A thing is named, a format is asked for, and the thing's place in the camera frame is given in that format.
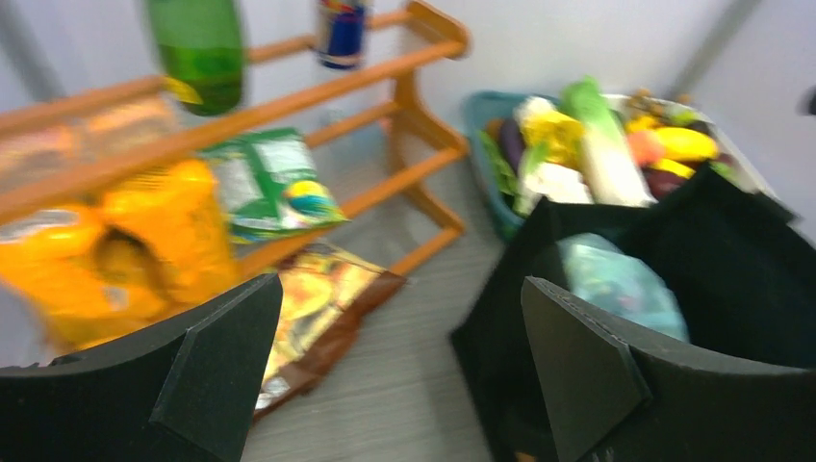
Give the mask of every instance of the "wooden rack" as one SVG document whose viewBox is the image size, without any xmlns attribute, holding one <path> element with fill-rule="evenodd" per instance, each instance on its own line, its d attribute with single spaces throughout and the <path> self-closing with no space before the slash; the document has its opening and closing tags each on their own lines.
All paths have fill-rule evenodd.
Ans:
<svg viewBox="0 0 816 462">
<path fill-rule="evenodd" d="M 419 51 L 377 64 L 337 80 L 289 94 L 260 106 L 226 115 L 204 125 L 164 137 L 159 141 L 123 152 L 97 162 L 66 168 L 41 181 L 0 193 L 0 222 L 8 221 L 53 205 L 61 200 L 96 191 L 148 168 L 183 159 L 190 152 L 233 138 L 243 131 L 270 123 L 336 98 L 345 93 L 386 80 L 393 80 L 391 101 L 358 115 L 317 130 L 306 136 L 309 146 L 332 141 L 382 117 L 389 117 L 391 142 L 386 152 L 392 176 L 342 205 L 349 218 L 355 218 L 398 193 L 404 193 L 423 213 L 436 222 L 440 233 L 416 248 L 391 267 L 405 274 L 426 261 L 464 233 L 464 225 L 421 181 L 428 175 L 467 153 L 465 140 L 427 111 L 417 93 L 417 69 L 426 64 L 462 57 L 469 45 L 465 27 L 421 0 L 410 1 L 404 10 L 381 14 L 370 21 L 371 29 L 402 25 L 427 40 Z M 277 60 L 313 48 L 314 36 L 301 36 L 248 51 L 253 64 Z M 160 76 L 150 76 L 89 91 L 75 97 L 0 115 L 0 139 L 69 118 L 85 116 L 106 107 L 126 103 L 163 90 Z M 436 153 L 415 165 L 407 165 L 395 140 L 413 134 L 436 149 Z M 300 236 L 266 244 L 244 257 L 242 273 L 252 277 L 296 252 L 305 244 L 330 230 L 316 230 Z"/>
</svg>

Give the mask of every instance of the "green bottle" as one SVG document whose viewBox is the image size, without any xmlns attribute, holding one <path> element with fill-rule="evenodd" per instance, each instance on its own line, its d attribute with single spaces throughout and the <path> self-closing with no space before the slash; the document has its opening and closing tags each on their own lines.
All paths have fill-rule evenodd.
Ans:
<svg viewBox="0 0 816 462">
<path fill-rule="evenodd" d="M 144 0 L 166 86 L 197 116 L 241 103 L 245 57 L 234 0 Z"/>
</svg>

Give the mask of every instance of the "blue basket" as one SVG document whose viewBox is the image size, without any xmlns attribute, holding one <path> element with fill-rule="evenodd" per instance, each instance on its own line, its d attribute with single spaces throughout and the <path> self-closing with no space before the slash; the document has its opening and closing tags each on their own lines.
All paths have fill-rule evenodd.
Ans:
<svg viewBox="0 0 816 462">
<path fill-rule="evenodd" d="M 484 130 L 487 122 L 495 118 L 513 116 L 513 110 L 527 99 L 529 94 L 503 93 L 499 91 L 480 91 L 471 95 L 463 108 L 465 130 L 471 144 L 471 166 L 476 184 L 482 191 L 482 198 L 491 211 L 493 225 L 503 240 L 509 242 L 522 226 L 524 219 L 513 213 L 504 203 L 496 184 L 493 168 L 487 153 L 482 147 L 478 132 Z M 544 96 L 557 104 L 554 98 Z"/>
</svg>

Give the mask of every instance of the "gray floor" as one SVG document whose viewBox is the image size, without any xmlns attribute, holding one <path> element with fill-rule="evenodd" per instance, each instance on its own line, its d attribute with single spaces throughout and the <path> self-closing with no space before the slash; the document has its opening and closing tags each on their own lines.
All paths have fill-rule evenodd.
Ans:
<svg viewBox="0 0 816 462">
<path fill-rule="evenodd" d="M 365 138 L 316 152 L 321 178 L 339 199 L 382 175 L 372 160 L 380 157 L 372 157 L 377 142 Z M 414 152 L 421 156 L 421 149 Z M 317 390 L 252 429 L 243 462 L 490 460 L 446 337 L 501 251 L 468 168 L 449 167 L 428 182 L 466 221 L 468 234 L 367 318 L 357 344 Z M 435 231 L 397 198 L 343 226 L 330 241 L 388 265 Z"/>
</svg>

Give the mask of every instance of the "can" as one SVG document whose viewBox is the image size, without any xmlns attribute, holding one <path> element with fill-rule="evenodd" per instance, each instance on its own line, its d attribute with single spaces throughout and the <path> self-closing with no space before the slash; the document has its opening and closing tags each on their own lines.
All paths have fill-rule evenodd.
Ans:
<svg viewBox="0 0 816 462">
<path fill-rule="evenodd" d="M 333 69 L 359 66 L 369 0 L 318 0 L 318 5 L 315 47 L 320 62 Z"/>
</svg>

